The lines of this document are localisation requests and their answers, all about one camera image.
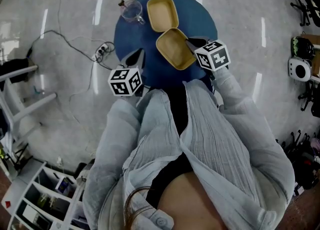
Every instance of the glass measuring cup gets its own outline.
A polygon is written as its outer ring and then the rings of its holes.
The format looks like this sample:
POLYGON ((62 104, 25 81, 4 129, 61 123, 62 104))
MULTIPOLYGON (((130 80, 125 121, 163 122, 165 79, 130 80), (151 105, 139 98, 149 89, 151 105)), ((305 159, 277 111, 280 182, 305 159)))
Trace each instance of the glass measuring cup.
POLYGON ((122 0, 119 3, 121 16, 128 22, 132 23, 138 21, 140 24, 145 24, 146 22, 142 18, 142 5, 137 0, 122 0))

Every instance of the gray floor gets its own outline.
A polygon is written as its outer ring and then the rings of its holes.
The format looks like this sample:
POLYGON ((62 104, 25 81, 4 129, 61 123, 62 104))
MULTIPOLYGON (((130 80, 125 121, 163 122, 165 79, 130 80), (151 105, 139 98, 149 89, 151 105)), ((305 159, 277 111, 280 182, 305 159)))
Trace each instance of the gray floor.
MULTIPOLYGON (((41 32, 45 9, 48 9, 45 30, 59 30, 59 4, 61 32, 69 40, 86 36, 112 41, 119 1, 103 0, 100 24, 95 26, 97 0, 3 0, 0 38, 4 54, 8 59, 26 55, 41 32)), ((304 84, 288 77, 287 61, 292 36, 303 30, 320 32, 314 24, 305 29, 300 27, 300 13, 290 2, 294 0, 203 0, 203 6, 216 24, 219 39, 227 44, 232 60, 230 70, 243 89, 254 96, 280 141, 298 129, 312 134, 319 124, 319 119, 311 115, 311 106, 305 112, 300 111, 302 101, 297 96, 304 90, 304 84), (262 18, 265 19, 265 47, 262 46, 262 18)), ((89 55, 100 44, 85 38, 71 43, 89 55)), ((80 93, 88 87, 92 63, 54 34, 45 34, 44 39, 34 45, 32 58, 39 65, 39 71, 29 83, 17 86, 21 95, 31 96, 35 86, 47 94, 57 92, 58 99, 24 119, 22 131, 34 122, 42 122, 44 127, 29 139, 31 153, 52 164, 61 156, 65 168, 74 170, 79 162, 88 162, 95 156, 106 114, 115 100, 107 84, 109 72, 97 67, 98 94, 92 86, 80 93), (69 97, 74 93, 80 94, 73 95, 69 104, 69 97)), ((109 56, 107 63, 112 67, 117 65, 115 54, 109 56)))

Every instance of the black chair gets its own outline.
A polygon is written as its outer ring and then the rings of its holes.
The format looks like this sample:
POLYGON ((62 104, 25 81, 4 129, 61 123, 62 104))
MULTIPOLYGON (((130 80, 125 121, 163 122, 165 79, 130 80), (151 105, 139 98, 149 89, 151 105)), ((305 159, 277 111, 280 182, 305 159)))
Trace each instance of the black chair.
POLYGON ((292 7, 298 8, 302 12, 303 20, 302 23, 300 23, 300 26, 310 25, 309 17, 311 17, 314 24, 320 27, 320 0, 305 0, 306 5, 304 5, 301 0, 297 1, 299 5, 295 5, 294 3, 290 3, 290 5, 292 7))
POLYGON ((302 111, 306 110, 309 102, 313 102, 311 113, 314 117, 320 118, 320 84, 316 87, 313 81, 307 81, 305 83, 305 92, 299 95, 298 99, 306 99, 304 106, 301 107, 302 111))

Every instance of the table top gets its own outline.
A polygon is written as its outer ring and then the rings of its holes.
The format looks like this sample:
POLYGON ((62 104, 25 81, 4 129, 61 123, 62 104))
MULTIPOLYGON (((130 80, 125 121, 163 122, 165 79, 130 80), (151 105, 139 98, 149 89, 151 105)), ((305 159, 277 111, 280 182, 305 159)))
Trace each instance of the table top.
MULTIPOLYGON (((142 4, 142 17, 145 24, 128 23, 121 16, 116 24, 114 34, 115 53, 121 61, 128 53, 143 48, 145 67, 143 76, 147 86, 167 88, 181 85, 182 81, 191 81, 205 76, 205 72, 193 63, 183 71, 175 69, 157 50, 156 40, 162 33, 155 32, 150 25, 147 2, 142 4)), ((206 36, 218 39, 217 29, 208 11, 196 0, 173 0, 179 18, 180 29, 187 37, 206 36)))

